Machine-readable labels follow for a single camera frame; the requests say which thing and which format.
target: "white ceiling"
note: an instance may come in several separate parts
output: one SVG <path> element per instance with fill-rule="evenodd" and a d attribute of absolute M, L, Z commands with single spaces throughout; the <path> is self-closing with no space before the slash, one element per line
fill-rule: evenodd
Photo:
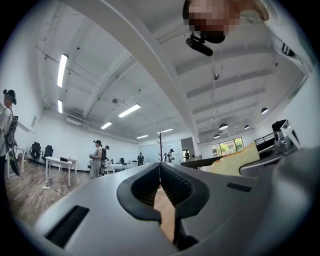
<path fill-rule="evenodd" d="M 181 102 L 187 102 L 200 142 L 212 141 L 222 122 L 232 130 L 237 126 L 237 134 L 246 124 L 254 128 L 263 118 L 261 109 L 272 110 L 287 97 L 302 73 L 273 50 L 270 31 L 253 12 L 242 14 L 241 24 L 223 43 L 207 43 L 213 58 L 190 49 L 185 44 L 189 33 L 182 22 L 183 2 L 123 0 L 121 4 L 145 25 L 151 40 L 161 45 L 162 57 L 174 67 L 172 81 Z M 64 3 L 53 2 L 41 21 L 35 48 L 43 53 L 39 75 L 44 103 L 56 108 L 61 99 L 65 113 L 98 130 L 112 122 L 105 132 L 129 140 L 157 137 L 160 129 L 188 128 L 185 113 L 178 112 L 177 102 L 171 102 L 164 85 L 155 81 L 158 77 L 149 74 L 149 66 L 138 61 L 140 56 L 133 56 L 105 29 Z M 61 54 L 69 56 L 63 89 L 57 86 Z M 214 68 L 220 74 L 215 83 Z M 141 109 L 118 117 L 134 104 Z"/>

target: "wooden floor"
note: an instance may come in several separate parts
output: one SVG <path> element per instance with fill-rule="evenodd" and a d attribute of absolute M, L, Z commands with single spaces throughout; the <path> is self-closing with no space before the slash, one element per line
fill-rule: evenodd
<path fill-rule="evenodd" d="M 50 173 L 51 180 L 49 180 L 49 184 L 63 195 L 67 195 L 69 192 L 91 180 L 89 172 L 78 171 L 77 175 L 70 176 L 71 187 L 68 187 L 67 170 L 59 172 L 57 167 L 52 167 Z M 12 214 L 33 226 L 36 219 L 47 209 L 39 200 L 36 193 L 36 187 L 44 185 L 45 183 L 45 167 L 33 162 L 27 162 L 25 164 L 24 173 L 21 173 L 20 177 L 13 175 L 10 179 L 6 179 L 6 193 Z M 64 197 L 53 189 L 42 189 L 38 187 L 37 192 L 41 200 L 44 201 L 48 207 Z M 170 203 L 162 188 L 158 190 L 155 196 L 154 208 L 161 212 L 161 229 L 172 241 L 174 237 L 175 208 Z"/>

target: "black slot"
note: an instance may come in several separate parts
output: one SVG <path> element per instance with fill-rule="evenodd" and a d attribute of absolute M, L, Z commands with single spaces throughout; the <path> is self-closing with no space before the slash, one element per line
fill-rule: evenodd
<path fill-rule="evenodd" d="M 46 238 L 55 245 L 63 248 L 88 212 L 88 208 L 78 205 L 73 207 Z"/>
<path fill-rule="evenodd" d="M 246 185 L 241 185 L 241 184 L 237 184 L 237 183 L 229 183 L 228 185 L 226 185 L 228 188 L 234 189 L 234 190 L 240 190 L 240 191 L 244 191 L 249 193 L 252 189 L 251 186 L 246 186 Z"/>

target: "white wall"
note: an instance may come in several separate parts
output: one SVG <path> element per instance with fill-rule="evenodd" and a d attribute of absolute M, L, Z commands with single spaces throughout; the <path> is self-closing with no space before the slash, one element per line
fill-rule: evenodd
<path fill-rule="evenodd" d="M 35 50 L 41 17 L 39 13 L 21 21 L 1 55 L 0 91 L 15 91 L 17 105 L 13 106 L 13 112 L 19 116 L 15 137 L 20 147 L 28 145 L 43 110 Z M 34 116 L 37 122 L 31 127 Z"/>
<path fill-rule="evenodd" d="M 193 142 L 193 148 L 194 148 L 194 155 L 199 156 L 200 155 L 199 145 L 196 138 L 193 136 L 192 136 L 192 142 Z"/>
<path fill-rule="evenodd" d="M 165 151 L 169 151 L 172 147 L 174 150 L 174 153 L 172 156 L 174 156 L 175 160 L 173 161 L 174 164 L 179 165 L 181 162 L 183 162 L 183 156 L 182 156 L 182 144 L 181 140 L 192 137 L 192 134 L 190 131 L 181 131 L 181 132 L 164 132 L 161 135 L 162 140 L 162 154 L 165 153 Z M 152 139 L 144 139 L 139 144 L 139 150 L 144 155 L 144 158 L 149 158 L 151 160 L 158 159 L 160 156 L 158 153 L 160 152 L 160 146 L 159 146 L 159 138 L 152 138 Z"/>
<path fill-rule="evenodd" d="M 107 157 L 118 163 L 120 158 L 125 162 L 136 160 L 139 146 L 107 137 L 100 133 L 79 127 L 67 122 L 66 116 L 57 112 L 44 110 L 32 142 L 40 143 L 41 150 L 47 145 L 53 148 L 54 158 L 73 158 L 78 160 L 78 170 L 88 170 L 89 154 L 96 148 L 93 141 L 100 140 L 103 146 L 108 145 Z"/>
<path fill-rule="evenodd" d="M 255 127 L 255 137 L 272 133 L 272 124 L 288 119 L 304 148 L 320 146 L 320 76 L 314 71 L 287 106 L 278 105 Z"/>

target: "security camera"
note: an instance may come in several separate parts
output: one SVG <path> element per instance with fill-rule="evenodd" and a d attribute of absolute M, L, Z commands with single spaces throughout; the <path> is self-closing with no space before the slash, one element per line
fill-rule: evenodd
<path fill-rule="evenodd" d="M 212 44 L 220 44 L 222 43 L 226 35 L 223 31 L 216 32 L 200 32 L 200 37 L 196 37 L 192 32 L 190 38 L 187 38 L 185 41 L 186 44 L 193 50 L 202 53 L 208 57 L 212 56 L 214 52 L 208 46 L 205 45 L 205 42 L 210 42 Z"/>
<path fill-rule="evenodd" d="M 193 50 L 202 53 L 208 57 L 212 56 L 214 52 L 205 45 L 205 40 L 203 38 L 196 37 L 194 34 L 191 34 L 190 38 L 185 40 L 185 43 Z"/>

